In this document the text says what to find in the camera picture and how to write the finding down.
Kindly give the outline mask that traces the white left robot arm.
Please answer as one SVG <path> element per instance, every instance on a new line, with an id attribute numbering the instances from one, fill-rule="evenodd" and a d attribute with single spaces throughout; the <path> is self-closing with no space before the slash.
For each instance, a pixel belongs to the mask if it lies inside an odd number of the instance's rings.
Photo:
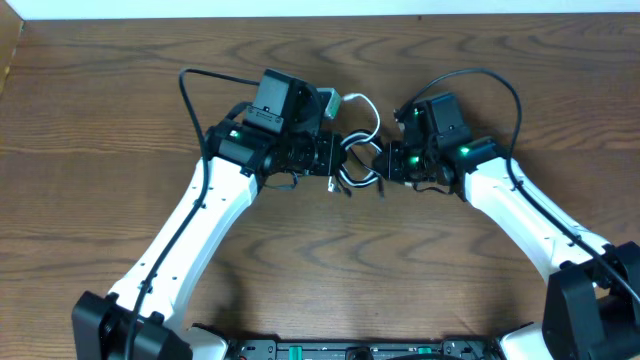
<path id="1" fill-rule="evenodd" d="M 340 95 L 268 69 L 251 102 L 196 131 L 201 158 L 179 204 L 136 264 L 106 296 L 85 292 L 72 310 L 80 359 L 222 359 L 228 343 L 185 328 L 192 293 L 238 217 L 278 173 L 332 176 L 344 162 L 341 136 L 323 121 Z"/>

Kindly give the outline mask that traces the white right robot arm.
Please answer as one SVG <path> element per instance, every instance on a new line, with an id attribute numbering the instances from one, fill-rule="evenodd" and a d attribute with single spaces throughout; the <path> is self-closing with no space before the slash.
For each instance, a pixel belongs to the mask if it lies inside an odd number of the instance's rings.
<path id="1" fill-rule="evenodd" d="M 615 246 L 542 193 L 490 137 L 474 138 L 451 93 L 397 119 L 373 166 L 417 191 L 455 194 L 492 219 L 543 278 L 543 319 L 500 336 L 505 359 L 630 359 L 639 353 L 639 246 Z"/>

